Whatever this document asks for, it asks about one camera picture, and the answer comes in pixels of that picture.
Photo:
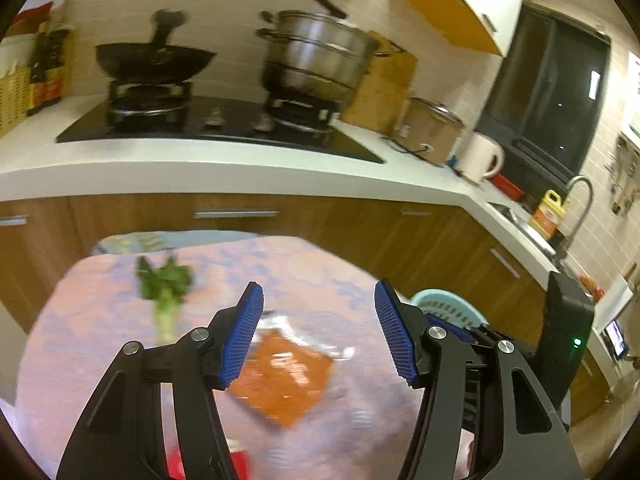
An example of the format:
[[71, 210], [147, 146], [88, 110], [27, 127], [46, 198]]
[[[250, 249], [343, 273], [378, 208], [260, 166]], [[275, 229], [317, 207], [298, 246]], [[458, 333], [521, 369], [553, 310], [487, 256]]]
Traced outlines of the white electric kettle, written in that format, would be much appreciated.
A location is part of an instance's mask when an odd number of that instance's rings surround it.
[[471, 134], [464, 144], [454, 170], [476, 185], [495, 177], [504, 164], [504, 151], [499, 143], [479, 132]]

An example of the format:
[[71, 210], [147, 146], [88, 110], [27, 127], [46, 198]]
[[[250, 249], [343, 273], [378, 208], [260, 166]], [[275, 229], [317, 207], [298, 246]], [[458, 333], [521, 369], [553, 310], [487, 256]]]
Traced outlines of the smartphone screen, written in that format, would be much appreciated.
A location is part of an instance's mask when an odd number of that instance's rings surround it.
[[620, 361], [626, 356], [628, 344], [626, 343], [620, 324], [618, 324], [616, 320], [612, 320], [605, 326], [602, 332], [602, 338], [613, 359]]

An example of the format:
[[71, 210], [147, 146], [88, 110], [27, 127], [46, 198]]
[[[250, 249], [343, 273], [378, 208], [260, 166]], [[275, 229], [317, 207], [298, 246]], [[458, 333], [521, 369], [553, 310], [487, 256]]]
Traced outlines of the black wok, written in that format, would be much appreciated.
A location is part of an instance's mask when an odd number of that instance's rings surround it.
[[157, 10], [149, 42], [115, 42], [96, 46], [100, 69], [119, 84], [178, 84], [204, 70], [216, 52], [169, 43], [172, 32], [186, 24], [184, 11]]

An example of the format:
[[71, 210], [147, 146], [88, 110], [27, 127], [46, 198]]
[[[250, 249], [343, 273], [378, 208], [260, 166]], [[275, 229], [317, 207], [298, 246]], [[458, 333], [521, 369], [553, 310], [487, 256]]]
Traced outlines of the dark window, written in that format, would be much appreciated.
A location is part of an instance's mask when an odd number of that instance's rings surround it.
[[612, 41], [580, 21], [541, 6], [522, 6], [476, 130], [520, 164], [567, 184], [596, 133]]

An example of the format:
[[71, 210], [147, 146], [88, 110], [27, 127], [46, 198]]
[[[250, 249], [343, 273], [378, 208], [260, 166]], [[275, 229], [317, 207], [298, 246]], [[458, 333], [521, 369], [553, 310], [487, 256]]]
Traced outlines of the red tray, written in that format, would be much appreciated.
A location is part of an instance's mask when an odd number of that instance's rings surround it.
[[514, 200], [514, 202], [519, 202], [526, 195], [521, 188], [506, 178], [503, 174], [496, 174], [491, 177], [489, 181], [495, 185], [502, 194], [508, 196], [510, 200]]

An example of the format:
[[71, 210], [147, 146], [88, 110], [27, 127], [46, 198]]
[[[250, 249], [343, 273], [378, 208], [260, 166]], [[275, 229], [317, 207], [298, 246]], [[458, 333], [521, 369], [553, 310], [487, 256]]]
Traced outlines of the wooden cutting board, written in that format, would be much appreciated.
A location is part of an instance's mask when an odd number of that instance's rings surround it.
[[378, 50], [349, 108], [340, 121], [390, 136], [397, 124], [418, 66], [415, 55], [370, 30]]

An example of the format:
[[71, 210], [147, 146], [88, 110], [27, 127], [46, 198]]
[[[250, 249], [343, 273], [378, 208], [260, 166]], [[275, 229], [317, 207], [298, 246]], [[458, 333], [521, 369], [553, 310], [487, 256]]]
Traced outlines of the green vegetable stalk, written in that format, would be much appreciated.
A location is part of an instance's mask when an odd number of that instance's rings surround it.
[[178, 263], [173, 252], [166, 254], [160, 266], [153, 266], [148, 257], [139, 256], [136, 275], [140, 297], [153, 304], [158, 343], [171, 344], [176, 339], [176, 319], [184, 297], [194, 283], [190, 266]]

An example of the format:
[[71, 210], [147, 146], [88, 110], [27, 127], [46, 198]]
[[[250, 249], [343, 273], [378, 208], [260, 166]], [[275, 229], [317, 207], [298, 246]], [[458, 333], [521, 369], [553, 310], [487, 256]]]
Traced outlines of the teal plastic trash basket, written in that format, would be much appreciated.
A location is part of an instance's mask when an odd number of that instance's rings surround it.
[[419, 307], [425, 314], [435, 315], [459, 328], [475, 328], [488, 323], [469, 301], [448, 290], [423, 289], [411, 297], [410, 304]]

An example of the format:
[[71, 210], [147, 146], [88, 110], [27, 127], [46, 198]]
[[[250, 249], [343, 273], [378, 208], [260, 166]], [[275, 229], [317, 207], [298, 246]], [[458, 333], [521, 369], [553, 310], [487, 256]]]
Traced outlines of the orange snack bag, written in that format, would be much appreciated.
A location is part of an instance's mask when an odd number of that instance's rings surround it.
[[265, 419], [291, 429], [328, 395], [338, 364], [355, 354], [353, 346], [324, 344], [294, 330], [286, 315], [268, 311], [230, 391]]

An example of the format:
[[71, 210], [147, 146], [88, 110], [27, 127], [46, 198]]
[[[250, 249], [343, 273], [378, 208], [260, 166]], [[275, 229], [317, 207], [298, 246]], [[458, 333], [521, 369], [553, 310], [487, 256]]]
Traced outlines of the brown slow cooker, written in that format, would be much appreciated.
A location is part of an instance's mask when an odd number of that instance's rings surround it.
[[442, 166], [463, 130], [462, 120], [449, 107], [414, 96], [408, 101], [393, 139], [409, 153]]

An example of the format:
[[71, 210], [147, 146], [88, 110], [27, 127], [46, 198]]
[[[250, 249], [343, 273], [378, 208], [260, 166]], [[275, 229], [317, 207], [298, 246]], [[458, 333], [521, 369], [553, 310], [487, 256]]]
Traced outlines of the steel steamer pot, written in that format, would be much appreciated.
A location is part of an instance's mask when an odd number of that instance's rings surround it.
[[297, 92], [346, 107], [374, 58], [386, 58], [380, 42], [348, 21], [322, 13], [285, 10], [259, 14], [268, 42], [262, 85], [270, 93]]

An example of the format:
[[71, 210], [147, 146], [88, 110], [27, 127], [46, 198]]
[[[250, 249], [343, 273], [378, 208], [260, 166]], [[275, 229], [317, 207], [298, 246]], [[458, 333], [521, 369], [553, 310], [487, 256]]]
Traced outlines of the black gas stove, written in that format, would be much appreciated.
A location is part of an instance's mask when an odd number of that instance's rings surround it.
[[180, 84], [110, 83], [107, 99], [73, 122], [58, 143], [174, 139], [295, 148], [380, 164], [383, 159], [331, 125], [322, 101], [268, 96], [265, 103], [194, 96]]

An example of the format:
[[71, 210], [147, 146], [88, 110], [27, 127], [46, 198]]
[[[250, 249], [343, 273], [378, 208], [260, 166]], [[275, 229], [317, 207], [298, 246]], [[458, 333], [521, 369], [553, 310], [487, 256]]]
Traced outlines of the dark sauce bottles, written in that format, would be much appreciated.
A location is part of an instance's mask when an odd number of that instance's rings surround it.
[[32, 116], [62, 100], [64, 86], [64, 40], [66, 30], [48, 32], [49, 23], [38, 27], [30, 59], [27, 115]]

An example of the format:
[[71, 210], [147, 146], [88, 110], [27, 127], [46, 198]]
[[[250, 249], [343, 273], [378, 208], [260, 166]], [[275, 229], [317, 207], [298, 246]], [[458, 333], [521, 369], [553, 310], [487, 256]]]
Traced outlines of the yellow detergent bottle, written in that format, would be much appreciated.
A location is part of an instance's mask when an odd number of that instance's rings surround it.
[[562, 197], [553, 190], [544, 193], [528, 225], [544, 240], [550, 240], [565, 216]]

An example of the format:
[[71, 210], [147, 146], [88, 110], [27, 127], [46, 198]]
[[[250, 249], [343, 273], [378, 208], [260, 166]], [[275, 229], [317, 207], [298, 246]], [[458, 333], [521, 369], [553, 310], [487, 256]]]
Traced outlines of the woven basket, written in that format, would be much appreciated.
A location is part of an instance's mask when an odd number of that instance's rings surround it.
[[27, 116], [29, 76], [29, 69], [22, 68], [0, 80], [0, 136], [2, 138], [24, 122]]

